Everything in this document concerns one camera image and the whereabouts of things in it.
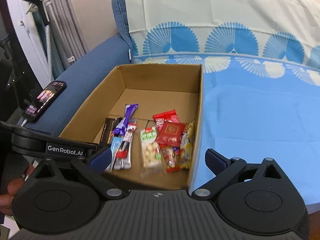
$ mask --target white door frame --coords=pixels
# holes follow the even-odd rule
[[[7,0],[13,27],[28,63],[42,88],[49,83],[47,59],[31,13],[29,4],[22,0]]]

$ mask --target yellow snack package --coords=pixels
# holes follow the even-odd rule
[[[190,169],[192,160],[193,144],[195,141],[195,122],[186,125],[180,143],[180,169]]]

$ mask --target sofa armrest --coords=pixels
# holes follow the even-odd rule
[[[37,122],[28,122],[25,127],[49,132],[52,136],[58,137],[82,103],[109,72],[115,66],[129,63],[129,46],[117,33],[83,56],[57,78],[66,82],[66,89]]]

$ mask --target gray curtain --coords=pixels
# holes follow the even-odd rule
[[[51,0],[47,11],[50,18],[52,36],[64,69],[70,64],[68,58],[80,59],[88,52],[71,0]]]

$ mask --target curtain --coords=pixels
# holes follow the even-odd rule
[[[51,27],[52,72],[56,79],[74,61],[88,51],[79,28],[71,0],[51,0],[46,6]],[[46,52],[44,24],[38,11],[33,13],[34,21]]]

